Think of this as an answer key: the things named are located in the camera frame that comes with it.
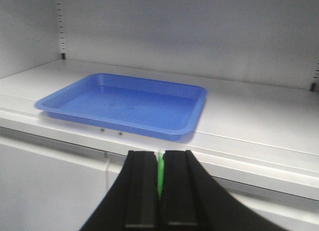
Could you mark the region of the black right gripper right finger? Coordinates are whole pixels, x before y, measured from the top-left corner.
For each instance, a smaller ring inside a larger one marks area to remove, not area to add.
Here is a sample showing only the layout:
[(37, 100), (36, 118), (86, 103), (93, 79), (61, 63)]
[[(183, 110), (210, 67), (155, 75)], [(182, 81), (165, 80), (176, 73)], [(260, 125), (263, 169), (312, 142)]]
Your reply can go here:
[(231, 196), (190, 150), (167, 150), (163, 160), (161, 230), (283, 230)]

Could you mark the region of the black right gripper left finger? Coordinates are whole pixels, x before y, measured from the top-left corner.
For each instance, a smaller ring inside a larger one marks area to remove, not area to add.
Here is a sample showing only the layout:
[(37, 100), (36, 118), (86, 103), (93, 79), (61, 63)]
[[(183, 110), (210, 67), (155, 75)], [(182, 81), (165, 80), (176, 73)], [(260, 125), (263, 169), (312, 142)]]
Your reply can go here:
[(158, 163), (153, 152), (129, 151), (115, 182), (83, 231), (156, 231)]

